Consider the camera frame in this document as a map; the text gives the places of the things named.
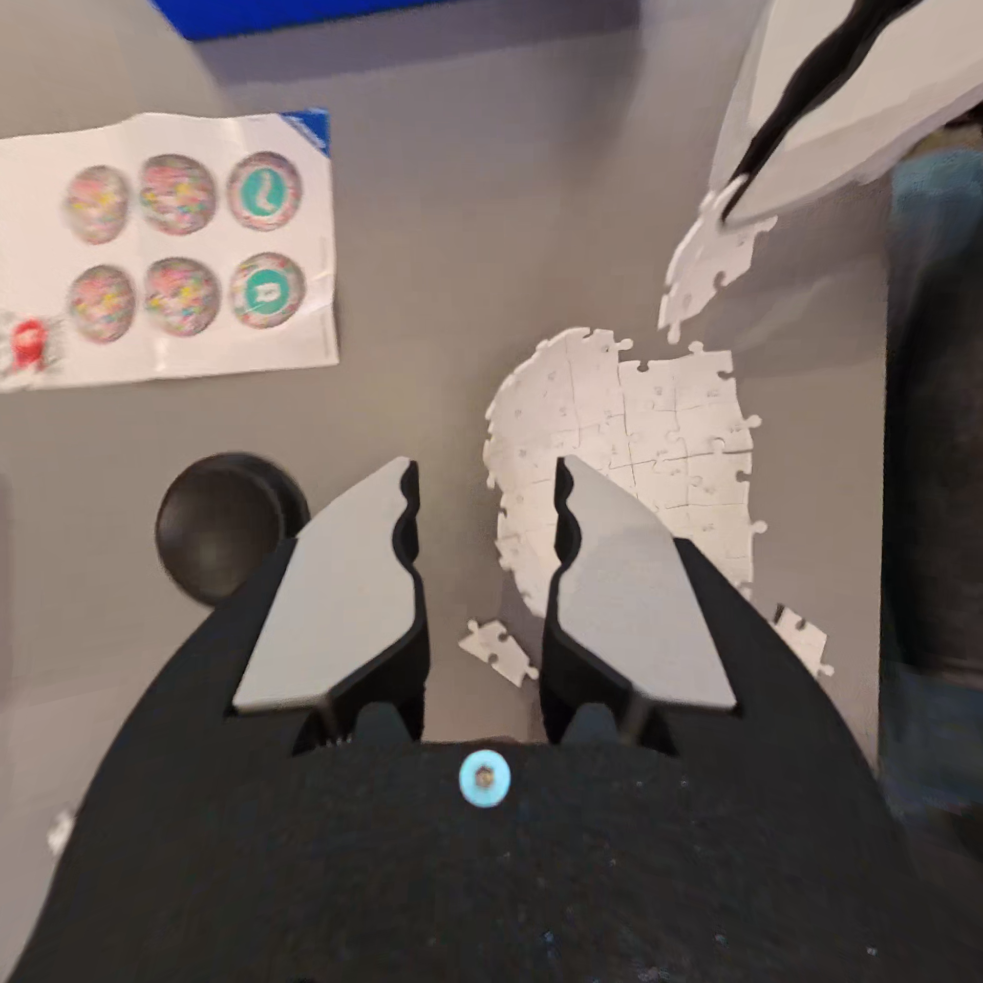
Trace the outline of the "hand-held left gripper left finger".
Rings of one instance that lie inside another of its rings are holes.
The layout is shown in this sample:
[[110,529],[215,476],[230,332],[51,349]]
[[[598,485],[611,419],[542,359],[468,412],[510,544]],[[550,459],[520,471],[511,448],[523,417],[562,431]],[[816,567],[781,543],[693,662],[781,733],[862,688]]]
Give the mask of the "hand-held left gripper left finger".
[[419,554],[419,465],[395,457],[299,533],[232,699],[239,716],[313,711],[331,739],[370,705],[424,730],[431,668]]

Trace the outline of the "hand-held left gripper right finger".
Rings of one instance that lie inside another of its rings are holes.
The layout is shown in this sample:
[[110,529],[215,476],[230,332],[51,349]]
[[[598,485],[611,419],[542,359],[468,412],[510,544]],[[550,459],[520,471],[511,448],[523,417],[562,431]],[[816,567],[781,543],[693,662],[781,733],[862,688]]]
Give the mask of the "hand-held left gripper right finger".
[[540,708],[549,741],[599,705],[615,738],[670,741],[661,711],[732,714],[738,700],[670,530],[572,454],[554,480],[559,567],[544,621]]

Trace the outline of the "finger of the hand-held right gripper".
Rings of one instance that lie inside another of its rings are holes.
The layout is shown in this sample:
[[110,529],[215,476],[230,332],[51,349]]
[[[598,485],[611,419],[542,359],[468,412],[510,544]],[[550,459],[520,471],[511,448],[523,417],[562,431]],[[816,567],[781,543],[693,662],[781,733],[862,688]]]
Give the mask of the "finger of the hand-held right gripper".
[[805,58],[841,24],[852,1],[767,2],[723,117],[708,192],[719,195]]
[[981,102],[980,1],[854,2],[801,63],[733,179],[727,227],[777,217],[884,174]]

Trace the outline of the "white puzzle ball shell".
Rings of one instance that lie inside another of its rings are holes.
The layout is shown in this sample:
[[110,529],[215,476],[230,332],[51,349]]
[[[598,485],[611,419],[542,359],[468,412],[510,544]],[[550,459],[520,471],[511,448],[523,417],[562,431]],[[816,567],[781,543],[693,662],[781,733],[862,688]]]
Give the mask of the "white puzzle ball shell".
[[691,540],[745,597],[754,580],[752,431],[731,352],[624,361],[630,339],[573,327],[541,342],[498,387],[483,461],[499,492],[496,545],[532,614],[544,617],[553,572],[555,463],[575,455]]

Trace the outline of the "black round ball stand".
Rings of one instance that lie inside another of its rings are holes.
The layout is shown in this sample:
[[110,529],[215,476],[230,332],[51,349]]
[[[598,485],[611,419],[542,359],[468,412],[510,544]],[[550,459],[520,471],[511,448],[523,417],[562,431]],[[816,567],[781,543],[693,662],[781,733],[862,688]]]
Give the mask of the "black round ball stand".
[[226,451],[194,461],[168,486],[154,544],[173,583],[214,608],[310,519],[308,499],[286,470],[253,453]]

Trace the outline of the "person's blue jeans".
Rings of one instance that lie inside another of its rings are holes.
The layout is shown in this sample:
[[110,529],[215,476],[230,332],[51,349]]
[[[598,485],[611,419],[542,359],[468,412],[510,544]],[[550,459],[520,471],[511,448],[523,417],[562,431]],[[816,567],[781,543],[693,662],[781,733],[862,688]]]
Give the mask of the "person's blue jeans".
[[[981,232],[981,151],[947,147],[903,161],[891,182],[889,373],[926,271]],[[886,588],[883,540],[882,761],[906,812],[946,808],[981,823],[981,689],[927,674],[903,658]]]

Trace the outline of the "printed instruction sheet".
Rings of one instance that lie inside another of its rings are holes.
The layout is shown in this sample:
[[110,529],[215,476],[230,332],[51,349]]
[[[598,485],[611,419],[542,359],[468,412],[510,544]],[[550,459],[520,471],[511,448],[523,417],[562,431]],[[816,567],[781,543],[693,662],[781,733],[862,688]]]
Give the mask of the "printed instruction sheet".
[[334,367],[325,108],[1,142],[1,387]]

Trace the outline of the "blue plastic bin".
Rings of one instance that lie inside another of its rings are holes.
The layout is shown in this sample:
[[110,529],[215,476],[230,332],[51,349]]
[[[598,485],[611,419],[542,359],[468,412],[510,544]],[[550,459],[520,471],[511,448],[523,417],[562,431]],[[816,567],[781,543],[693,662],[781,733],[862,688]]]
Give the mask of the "blue plastic bin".
[[434,1],[152,1],[185,40],[210,41],[360,18]]

